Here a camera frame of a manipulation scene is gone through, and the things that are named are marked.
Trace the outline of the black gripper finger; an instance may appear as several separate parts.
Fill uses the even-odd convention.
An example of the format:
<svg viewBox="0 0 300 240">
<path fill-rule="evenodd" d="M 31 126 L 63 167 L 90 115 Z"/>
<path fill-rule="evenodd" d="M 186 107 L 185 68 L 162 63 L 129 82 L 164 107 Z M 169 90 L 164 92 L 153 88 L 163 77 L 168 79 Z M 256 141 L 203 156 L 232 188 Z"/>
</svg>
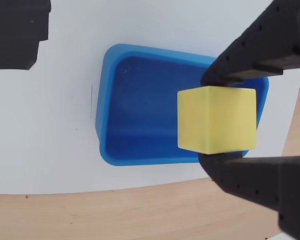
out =
<svg viewBox="0 0 300 240">
<path fill-rule="evenodd" d="M 291 69 L 300 69 L 300 0 L 274 0 L 210 65 L 200 84 L 242 84 Z"/>
<path fill-rule="evenodd" d="M 279 228 L 300 240 L 300 156 L 200 153 L 198 160 L 224 192 L 277 211 Z"/>
</svg>

